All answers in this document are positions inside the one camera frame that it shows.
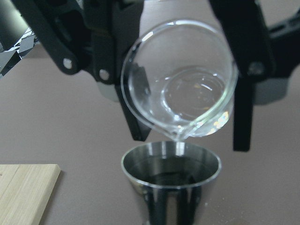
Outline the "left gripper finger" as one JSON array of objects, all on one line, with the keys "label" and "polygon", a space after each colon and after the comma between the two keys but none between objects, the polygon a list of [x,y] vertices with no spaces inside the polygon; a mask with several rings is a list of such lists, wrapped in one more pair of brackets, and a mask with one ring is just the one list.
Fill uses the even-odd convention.
[{"label": "left gripper finger", "polygon": [[173,225],[173,202],[171,187],[144,187],[142,198],[146,204],[146,225]]},{"label": "left gripper finger", "polygon": [[288,76],[288,19],[271,26],[257,0],[211,0],[210,6],[238,67],[234,94],[233,149],[249,151],[257,83]]},{"label": "left gripper finger", "polygon": [[180,224],[192,225],[197,207],[201,201],[202,187],[187,188],[180,191]]},{"label": "left gripper finger", "polygon": [[124,59],[138,39],[142,0],[16,0],[61,72],[88,72],[104,96],[120,102],[131,136],[145,141],[150,128],[127,107],[121,93]]}]

